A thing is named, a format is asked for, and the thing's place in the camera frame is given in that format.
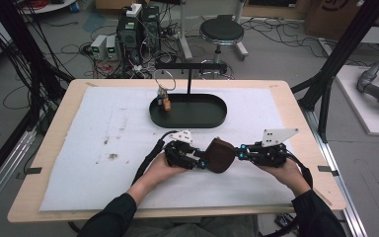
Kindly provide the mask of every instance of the oval black tray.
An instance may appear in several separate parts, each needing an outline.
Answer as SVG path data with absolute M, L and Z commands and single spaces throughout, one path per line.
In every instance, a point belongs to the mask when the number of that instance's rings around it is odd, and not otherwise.
M 155 98 L 150 103 L 152 121 L 165 128 L 213 128 L 226 119 L 226 103 L 210 94 L 168 94 L 172 109 L 165 111 Z

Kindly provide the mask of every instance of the gray floor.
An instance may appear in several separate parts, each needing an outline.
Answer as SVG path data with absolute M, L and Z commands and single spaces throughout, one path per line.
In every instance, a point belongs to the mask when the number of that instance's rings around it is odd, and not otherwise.
M 64 46 L 80 45 L 91 41 L 91 38 L 98 34 L 114 33 L 113 26 L 116 25 L 116 14 L 97 13 L 92 7 L 78 14 L 61 10 L 44 14 L 41 18 L 52 24 L 78 23 L 66 27 L 48 25 L 42 27 L 54 52 L 75 50 L 75 46 Z M 188 28 L 201 21 L 201 18 L 189 21 Z M 297 24 L 300 26 L 299 29 L 286 27 L 285 30 L 288 34 L 297 34 L 300 39 L 303 39 L 305 36 L 301 23 Z M 97 30 L 91 35 L 91 32 L 100 26 L 108 27 Z M 264 34 L 275 40 L 278 39 L 275 30 Z M 191 31 L 189 35 L 197 35 L 197 31 Z M 294 40 L 287 36 L 283 36 L 283 39 Z M 286 46 L 280 42 L 271 41 L 258 32 L 248 30 L 245 32 L 243 43 L 250 54 L 249 57 L 241 61 L 232 47 L 223 47 L 221 59 L 233 67 L 236 79 L 284 80 L 290 86 L 294 86 L 314 76 L 326 60 L 317 43 L 309 40 L 306 42 L 311 45 L 315 54 L 322 57 L 313 55 L 309 47 Z M 189 38 L 189 46 L 194 57 L 193 62 L 212 58 L 215 49 L 214 45 L 197 38 Z M 86 73 L 92 70 L 88 59 L 75 54 L 58 53 L 57 55 L 76 78 L 90 78 Z M 355 51 L 352 58 L 354 61 L 348 63 L 362 64 L 357 61 L 363 61 L 370 64 L 379 59 L 379 51 L 374 49 L 373 45 L 363 44 Z M 173 74 L 176 78 L 187 77 L 187 74 L 181 75 L 181 72 L 173 72 Z M 20 86 L 22 83 L 17 80 L 10 62 L 4 56 L 0 56 L 0 147 L 26 112 L 25 109 L 6 109 L 2 105 L 4 98 Z M 23 107 L 26 104 L 27 93 L 24 89 L 16 91 L 6 101 L 7 106 L 14 108 Z M 379 136 L 365 133 L 337 83 L 334 83 L 332 93 L 328 139 L 368 236 L 379 236 Z M 40 137 L 0 195 L 0 236 L 75 235 L 65 222 L 13 224 L 6 218 L 22 184 L 22 180 L 16 179 L 16 175 L 22 171 L 27 158 L 32 155 L 39 141 Z M 275 228 L 272 219 L 273 216 L 269 215 L 260 218 L 260 229 L 264 233 L 270 233 Z

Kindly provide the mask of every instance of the round stool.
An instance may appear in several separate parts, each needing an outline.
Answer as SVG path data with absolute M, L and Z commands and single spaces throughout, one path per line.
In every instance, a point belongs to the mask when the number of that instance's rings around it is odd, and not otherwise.
M 216 78 L 217 75 L 224 76 L 228 79 L 234 79 L 233 70 L 229 64 L 220 60 L 220 45 L 234 45 L 240 42 L 244 35 L 244 29 L 238 23 L 232 21 L 231 16 L 219 16 L 216 19 L 210 19 L 203 22 L 199 28 L 199 34 L 206 41 L 217 44 L 214 51 L 213 60 L 203 60 L 201 63 L 224 63 L 227 70 L 202 70 L 198 75 L 202 79 L 205 75 Z

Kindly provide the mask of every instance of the white mat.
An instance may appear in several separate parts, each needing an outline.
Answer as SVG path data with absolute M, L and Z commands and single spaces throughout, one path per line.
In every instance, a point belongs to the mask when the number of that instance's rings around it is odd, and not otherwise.
M 368 67 L 344 66 L 338 73 L 338 81 L 341 82 L 341 88 L 366 132 L 371 135 L 379 135 L 379 104 L 377 100 L 356 90 L 358 78 L 367 69 Z M 379 87 L 379 71 L 372 84 Z
M 220 126 L 191 130 L 192 146 L 201 150 L 217 136 L 240 146 L 260 141 L 265 128 L 283 128 L 268 89 L 192 92 L 219 96 L 228 109 Z M 139 88 L 87 90 L 40 210 L 102 209 L 127 191 L 144 157 L 169 130 L 150 119 L 149 104 L 155 94 L 154 89 Z M 222 174 L 192 170 L 174 177 L 149 194 L 139 208 L 290 204 L 292 198 L 292 192 L 274 177 L 235 159 Z

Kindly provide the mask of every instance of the black stool seat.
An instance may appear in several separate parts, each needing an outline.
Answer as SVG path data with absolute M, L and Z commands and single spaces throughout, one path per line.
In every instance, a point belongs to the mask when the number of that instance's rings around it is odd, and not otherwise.
M 221 18 L 203 22 L 199 28 L 203 39 L 217 44 L 236 44 L 242 40 L 244 29 L 234 21 Z

